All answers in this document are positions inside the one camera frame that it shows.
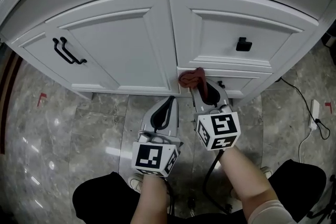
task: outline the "black drawer handle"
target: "black drawer handle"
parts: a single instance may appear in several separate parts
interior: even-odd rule
[[[250,51],[252,47],[252,42],[246,41],[246,37],[240,37],[237,43],[237,51]]]
[[[66,56],[64,56],[62,54],[62,52],[60,52],[58,49],[57,49],[57,44],[58,44],[58,39],[57,38],[53,38],[52,39],[53,42],[54,42],[54,50],[55,52],[57,52],[58,55],[60,55],[64,60],[66,60],[69,64],[73,64],[75,61],[70,61]]]
[[[80,61],[78,61],[78,59],[73,56],[66,48],[65,48],[65,44],[67,42],[65,37],[60,37],[59,38],[62,42],[62,50],[66,53],[67,56],[69,56],[75,63],[77,63],[78,65],[81,65],[82,63],[87,62],[87,60],[85,59],[81,59]]]

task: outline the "cabinet door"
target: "cabinet door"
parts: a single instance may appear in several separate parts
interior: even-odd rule
[[[179,93],[168,0],[99,0],[46,22],[68,30],[125,93]]]
[[[178,67],[178,74],[193,68]],[[204,69],[205,77],[214,82],[221,81],[229,98],[244,98],[261,85],[271,74],[240,70]],[[181,93],[188,89],[181,88]]]
[[[312,17],[270,0],[170,3],[180,67],[272,73],[304,45],[318,26]],[[239,43],[240,38],[251,44]]]
[[[54,49],[54,38],[58,40],[57,49],[72,62],[62,50],[61,37],[66,40],[65,48],[78,60],[85,59],[86,62],[80,65],[70,64],[57,54]],[[113,80],[66,30],[41,25],[24,34],[13,45],[24,48],[46,67],[68,81],[74,90],[81,89],[83,86],[92,91],[114,89]]]

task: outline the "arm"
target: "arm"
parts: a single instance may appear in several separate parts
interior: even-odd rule
[[[278,200],[264,174],[235,146],[226,149],[219,162],[243,204],[247,220],[258,206]]]
[[[161,178],[145,175],[131,224],[167,223],[166,192],[166,185]]]

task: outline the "power outlet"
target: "power outlet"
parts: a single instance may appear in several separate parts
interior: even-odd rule
[[[316,100],[311,100],[310,111],[311,111],[311,114],[312,114],[313,118],[318,119],[319,118],[319,113],[320,113],[320,103]],[[309,119],[310,119],[309,128],[311,128],[312,130],[316,130],[317,125],[316,125],[315,121],[311,117],[309,117]]]

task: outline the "red cloth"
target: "red cloth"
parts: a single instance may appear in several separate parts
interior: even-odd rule
[[[196,88],[198,84],[203,88],[205,99],[208,97],[208,87],[206,85],[205,73],[202,67],[195,70],[184,71],[179,76],[179,84],[182,88]]]

